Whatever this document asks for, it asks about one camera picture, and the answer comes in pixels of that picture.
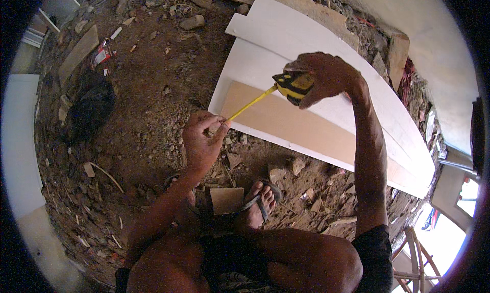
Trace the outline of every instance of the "dirt floor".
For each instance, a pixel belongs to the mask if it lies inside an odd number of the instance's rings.
[[[130,225],[162,191],[165,177],[185,167],[182,129],[191,113],[207,109],[234,42],[224,30],[239,3],[214,0],[213,6],[205,9],[184,0],[171,16],[175,0],[163,0],[163,5],[154,8],[147,8],[145,0],[128,0],[120,15],[116,14],[120,0],[78,1],[78,15],[58,36],[50,35],[43,49],[40,72],[44,79],[35,142],[46,207],[66,253],[83,264],[89,275],[114,285],[115,270],[125,258]],[[352,11],[340,0],[332,2],[341,11]],[[192,8],[184,14],[187,7]],[[196,13],[204,16],[205,26],[182,31],[178,23]],[[121,25],[130,15],[136,16],[132,24]],[[75,26],[81,20],[89,22],[78,34]],[[58,84],[57,70],[93,24],[97,24],[100,40],[123,27],[109,42],[117,54],[96,68],[101,74],[104,68],[109,69],[107,79],[113,84],[116,103],[108,122],[92,140],[69,148],[59,138],[60,96],[73,98],[80,70],[87,65],[80,65],[64,88]],[[352,15],[347,24],[361,37],[359,53],[368,62],[377,51],[386,54],[388,41],[383,33]],[[154,31],[157,35],[150,39]],[[135,44],[136,49],[130,52]],[[425,122],[420,110],[427,113],[430,103],[424,87],[414,87],[408,100],[415,122]],[[230,168],[227,153],[239,155],[242,161]],[[305,167],[295,176],[292,163],[297,159]],[[98,169],[95,177],[89,178],[83,168],[87,161],[111,174],[125,193]],[[355,216],[357,198],[349,190],[354,185],[353,173],[235,130],[230,130],[221,157],[197,187],[198,206],[210,211],[210,186],[236,184],[248,189],[258,177],[268,177],[271,170],[280,174],[285,200],[273,211],[266,229],[293,227],[354,239],[355,222],[330,225],[339,217]],[[302,199],[310,188],[311,198]],[[386,198],[395,250],[404,237],[403,228],[416,221],[427,199],[393,188],[387,188]],[[320,199],[321,205],[313,211],[313,204]]]

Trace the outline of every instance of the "person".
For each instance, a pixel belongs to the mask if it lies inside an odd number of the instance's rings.
[[[261,230],[264,214],[277,204],[274,186],[267,181],[255,182],[246,195],[244,202],[252,204],[237,216],[233,234],[200,238],[195,232],[176,230],[176,218],[182,223],[191,219],[185,211],[193,210],[189,209],[195,203],[193,186],[217,160],[230,128],[223,117],[199,111],[190,117],[183,133],[187,168],[134,225],[125,263],[116,272],[116,291],[390,291],[387,155],[368,85],[340,57],[321,52],[301,54],[287,67],[306,70],[315,79],[300,109],[342,92],[352,100],[359,202],[355,240],[351,243],[294,228]],[[218,127],[212,137],[204,132],[210,127]]]

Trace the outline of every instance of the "forearm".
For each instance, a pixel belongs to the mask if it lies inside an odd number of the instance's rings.
[[[387,224],[385,189],[387,155],[383,130],[374,111],[368,85],[361,79],[351,92],[356,122],[354,161],[358,209],[358,231],[366,231],[374,220]]]
[[[162,235],[174,221],[175,213],[202,175],[184,171],[170,188],[160,195],[133,225],[128,239],[126,265],[132,266],[151,242]]]

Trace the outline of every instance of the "white wall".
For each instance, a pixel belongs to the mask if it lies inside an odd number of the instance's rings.
[[[446,142],[470,153],[472,104],[478,96],[468,47],[442,0],[357,0],[378,20],[405,32],[409,56],[428,80]]]

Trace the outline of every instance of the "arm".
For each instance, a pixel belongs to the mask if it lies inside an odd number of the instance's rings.
[[[230,128],[230,122],[222,124],[221,120],[224,118],[213,116],[207,111],[196,112],[190,117],[183,132],[187,169],[132,227],[128,238],[125,268],[131,268],[144,250],[169,229],[187,194],[216,162],[223,139]],[[213,137],[204,135],[205,129],[218,126],[219,129]]]
[[[286,68],[309,71],[315,79],[315,86],[303,98],[300,109],[342,92],[350,95],[356,122],[354,175],[359,201],[356,236],[378,225],[387,225],[385,139],[361,73],[340,57],[321,52],[301,54]]]

